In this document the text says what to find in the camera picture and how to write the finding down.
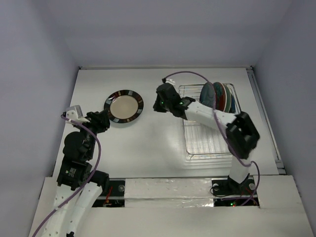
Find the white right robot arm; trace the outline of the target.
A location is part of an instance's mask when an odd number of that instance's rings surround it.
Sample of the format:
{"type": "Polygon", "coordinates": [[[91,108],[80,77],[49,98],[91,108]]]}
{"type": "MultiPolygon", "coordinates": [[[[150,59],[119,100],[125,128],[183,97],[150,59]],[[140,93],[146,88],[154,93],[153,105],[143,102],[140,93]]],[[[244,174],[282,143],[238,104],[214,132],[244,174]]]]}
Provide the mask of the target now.
{"type": "Polygon", "coordinates": [[[227,187],[238,194],[245,188],[249,176],[251,152],[257,147],[260,135],[250,116],[225,113],[201,104],[190,97],[180,97],[172,84],[164,83],[156,89],[157,98],[153,109],[159,113],[172,113],[177,118],[195,121],[218,130],[234,156],[228,175],[227,187]]]}

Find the light blue flower plate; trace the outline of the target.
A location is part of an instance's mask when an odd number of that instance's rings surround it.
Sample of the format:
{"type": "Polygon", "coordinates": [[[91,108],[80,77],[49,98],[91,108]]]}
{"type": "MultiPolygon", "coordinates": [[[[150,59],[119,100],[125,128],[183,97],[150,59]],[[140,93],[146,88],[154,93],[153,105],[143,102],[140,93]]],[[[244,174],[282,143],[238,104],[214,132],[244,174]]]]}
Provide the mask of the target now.
{"type": "Polygon", "coordinates": [[[231,94],[229,88],[226,85],[224,85],[224,89],[225,89],[225,92],[226,92],[225,112],[229,113],[230,110],[231,110],[231,106],[232,106],[232,94],[231,94]]]}

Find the dark teal glazed plate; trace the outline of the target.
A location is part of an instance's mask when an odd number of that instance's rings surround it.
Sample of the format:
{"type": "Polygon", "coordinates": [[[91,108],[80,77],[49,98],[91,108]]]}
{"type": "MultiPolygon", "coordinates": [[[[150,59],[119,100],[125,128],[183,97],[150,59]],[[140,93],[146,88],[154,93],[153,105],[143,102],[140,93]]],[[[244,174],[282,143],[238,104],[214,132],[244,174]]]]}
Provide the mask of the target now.
{"type": "Polygon", "coordinates": [[[203,85],[199,96],[199,102],[213,109],[216,106],[216,93],[211,83],[207,82],[203,85]]]}

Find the red teal floral plate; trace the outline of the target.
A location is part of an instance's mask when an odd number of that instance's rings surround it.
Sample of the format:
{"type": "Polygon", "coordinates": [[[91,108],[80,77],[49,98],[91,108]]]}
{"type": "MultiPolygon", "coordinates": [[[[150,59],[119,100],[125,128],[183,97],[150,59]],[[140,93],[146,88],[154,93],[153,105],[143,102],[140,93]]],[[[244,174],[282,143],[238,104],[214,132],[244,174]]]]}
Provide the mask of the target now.
{"type": "Polygon", "coordinates": [[[226,105],[226,92],[224,86],[220,82],[215,82],[213,86],[216,94],[216,109],[224,111],[226,105]]]}

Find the dark navy patterned plate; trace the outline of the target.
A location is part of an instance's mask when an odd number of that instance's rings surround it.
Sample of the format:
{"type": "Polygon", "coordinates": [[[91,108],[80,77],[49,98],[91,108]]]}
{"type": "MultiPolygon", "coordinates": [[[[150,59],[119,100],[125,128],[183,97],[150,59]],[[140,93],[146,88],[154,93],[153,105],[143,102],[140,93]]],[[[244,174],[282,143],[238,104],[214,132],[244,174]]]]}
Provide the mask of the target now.
{"type": "Polygon", "coordinates": [[[231,93],[231,108],[230,108],[230,113],[235,114],[235,113],[236,113],[236,103],[235,103],[235,98],[234,98],[234,95],[233,95],[232,90],[230,90],[230,93],[231,93]]]}

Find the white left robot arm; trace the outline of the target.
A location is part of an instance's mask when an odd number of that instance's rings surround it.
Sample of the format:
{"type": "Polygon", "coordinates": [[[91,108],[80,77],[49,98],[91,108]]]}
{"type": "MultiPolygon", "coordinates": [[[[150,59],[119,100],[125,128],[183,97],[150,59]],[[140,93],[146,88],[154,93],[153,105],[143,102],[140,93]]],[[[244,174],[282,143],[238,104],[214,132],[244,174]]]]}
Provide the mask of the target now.
{"type": "Polygon", "coordinates": [[[64,139],[63,159],[51,212],[41,221],[33,236],[76,237],[94,202],[109,190],[108,173],[98,171],[89,161],[101,143],[97,138],[110,128],[108,112],[82,114],[79,105],[69,107],[61,119],[77,130],[64,139]]]}

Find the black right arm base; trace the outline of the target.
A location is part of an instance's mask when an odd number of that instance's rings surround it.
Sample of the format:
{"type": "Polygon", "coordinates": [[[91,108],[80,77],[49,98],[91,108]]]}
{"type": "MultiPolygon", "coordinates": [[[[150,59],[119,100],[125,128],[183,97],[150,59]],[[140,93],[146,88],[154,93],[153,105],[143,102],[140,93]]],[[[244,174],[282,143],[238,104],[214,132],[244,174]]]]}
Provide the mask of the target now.
{"type": "Polygon", "coordinates": [[[213,195],[215,207],[257,206],[259,200],[257,185],[253,177],[247,177],[241,184],[230,178],[211,180],[210,193],[213,195]]]}

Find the striped rim beige plate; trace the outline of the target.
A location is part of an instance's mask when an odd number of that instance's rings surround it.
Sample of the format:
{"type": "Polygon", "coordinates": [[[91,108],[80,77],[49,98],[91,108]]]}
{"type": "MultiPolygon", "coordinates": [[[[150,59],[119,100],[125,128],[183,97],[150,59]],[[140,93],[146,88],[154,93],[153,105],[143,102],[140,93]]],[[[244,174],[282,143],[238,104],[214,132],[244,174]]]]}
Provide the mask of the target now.
{"type": "Polygon", "coordinates": [[[140,94],[125,89],[112,93],[104,103],[109,120],[114,123],[129,123],[136,120],[144,108],[144,100],[140,94]]]}

